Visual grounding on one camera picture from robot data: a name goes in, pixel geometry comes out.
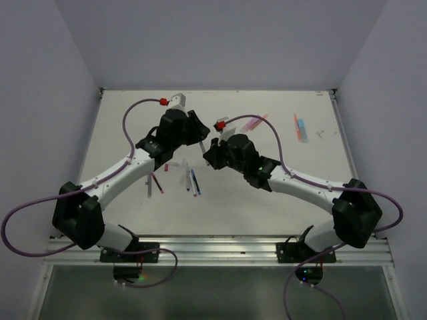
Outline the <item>white blue-tipped marker pen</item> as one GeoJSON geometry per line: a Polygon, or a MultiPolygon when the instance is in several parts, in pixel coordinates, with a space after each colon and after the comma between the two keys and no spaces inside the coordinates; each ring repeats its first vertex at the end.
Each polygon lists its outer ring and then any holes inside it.
{"type": "Polygon", "coordinates": [[[188,167],[187,161],[185,162],[185,185],[186,185],[186,190],[190,191],[191,190],[191,181],[190,181],[189,167],[188,167]]]}

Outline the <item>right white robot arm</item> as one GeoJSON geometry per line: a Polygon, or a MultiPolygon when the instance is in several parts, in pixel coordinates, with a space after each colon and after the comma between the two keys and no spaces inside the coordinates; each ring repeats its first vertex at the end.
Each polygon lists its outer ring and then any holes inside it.
{"type": "Polygon", "coordinates": [[[310,185],[306,178],[297,179],[295,171],[285,171],[278,160],[260,155],[243,134],[227,140],[212,139],[203,158],[215,170],[228,167],[241,173],[256,189],[296,197],[332,216],[325,223],[309,226],[288,250],[303,261],[313,261],[322,251],[341,243],[357,249],[365,247],[382,216],[363,182],[351,179],[326,188],[310,185]]]}

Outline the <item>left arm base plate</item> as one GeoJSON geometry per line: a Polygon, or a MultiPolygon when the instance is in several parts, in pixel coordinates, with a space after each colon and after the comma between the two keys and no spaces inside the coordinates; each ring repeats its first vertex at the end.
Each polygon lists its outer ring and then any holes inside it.
{"type": "Polygon", "coordinates": [[[99,260],[102,263],[157,263],[159,259],[158,242],[138,242],[128,251],[103,249],[99,260]]]}

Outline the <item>green capped marker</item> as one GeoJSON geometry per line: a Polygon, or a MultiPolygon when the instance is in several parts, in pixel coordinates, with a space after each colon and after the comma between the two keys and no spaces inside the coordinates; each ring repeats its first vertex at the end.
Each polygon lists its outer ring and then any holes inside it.
{"type": "Polygon", "coordinates": [[[200,141],[200,142],[199,142],[199,146],[200,146],[200,149],[201,149],[202,154],[206,153],[206,149],[205,149],[205,146],[204,146],[204,144],[203,144],[203,141],[200,141]]]}

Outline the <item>red pen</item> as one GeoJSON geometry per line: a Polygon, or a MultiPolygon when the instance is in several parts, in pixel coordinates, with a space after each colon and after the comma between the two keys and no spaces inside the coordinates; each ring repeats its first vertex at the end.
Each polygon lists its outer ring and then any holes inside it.
{"type": "Polygon", "coordinates": [[[159,192],[160,192],[161,194],[164,194],[164,190],[163,190],[162,186],[160,185],[160,183],[159,183],[159,181],[158,181],[158,179],[157,179],[157,177],[156,177],[155,173],[151,173],[151,178],[153,179],[153,181],[154,181],[155,185],[156,185],[156,186],[157,186],[157,188],[159,189],[159,192]]]}

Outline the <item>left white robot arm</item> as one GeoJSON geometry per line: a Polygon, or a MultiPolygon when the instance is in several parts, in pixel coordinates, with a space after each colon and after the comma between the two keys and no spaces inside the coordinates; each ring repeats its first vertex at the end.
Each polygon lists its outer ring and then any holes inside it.
{"type": "Polygon", "coordinates": [[[136,235],[121,225],[106,223],[103,211],[128,187],[171,160],[178,148],[198,144],[209,132],[195,111],[168,109],[159,125],[132,144],[129,155],[119,163],[93,179],[78,185],[68,182],[60,188],[54,228],[81,249],[112,249],[121,260],[133,261],[139,253],[136,235]]]}

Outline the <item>blue pen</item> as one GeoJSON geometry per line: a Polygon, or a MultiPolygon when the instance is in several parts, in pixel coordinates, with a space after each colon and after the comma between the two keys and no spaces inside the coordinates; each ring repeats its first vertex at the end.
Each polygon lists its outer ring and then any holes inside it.
{"type": "Polygon", "coordinates": [[[192,179],[193,179],[193,182],[194,182],[194,185],[195,185],[195,189],[196,189],[197,195],[201,195],[201,190],[199,188],[199,184],[198,184],[198,181],[197,181],[197,178],[196,178],[196,175],[195,175],[195,171],[192,168],[190,169],[190,171],[191,171],[191,176],[192,176],[192,179]]]}

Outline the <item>purple highlighter pen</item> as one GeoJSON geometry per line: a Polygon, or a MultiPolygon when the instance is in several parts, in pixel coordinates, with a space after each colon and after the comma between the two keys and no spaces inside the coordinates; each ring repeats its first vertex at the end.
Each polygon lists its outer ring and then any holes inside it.
{"type": "Polygon", "coordinates": [[[147,198],[150,199],[152,195],[152,175],[151,174],[147,176],[146,185],[147,185],[147,198]]]}

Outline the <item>pink capped marker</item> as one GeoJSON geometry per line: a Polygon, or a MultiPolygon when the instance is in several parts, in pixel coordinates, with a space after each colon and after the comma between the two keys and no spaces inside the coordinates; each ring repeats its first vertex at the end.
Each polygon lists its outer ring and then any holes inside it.
{"type": "Polygon", "coordinates": [[[189,173],[189,182],[190,182],[190,188],[191,188],[191,192],[193,194],[194,197],[197,197],[197,189],[193,180],[193,176],[191,173],[189,173]]]}

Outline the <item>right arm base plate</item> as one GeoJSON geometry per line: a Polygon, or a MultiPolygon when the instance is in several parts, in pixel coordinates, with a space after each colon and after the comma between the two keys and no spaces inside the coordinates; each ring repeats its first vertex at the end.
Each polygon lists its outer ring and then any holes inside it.
{"type": "Polygon", "coordinates": [[[276,243],[276,256],[278,263],[301,263],[317,255],[305,243],[279,242],[276,243]]]}

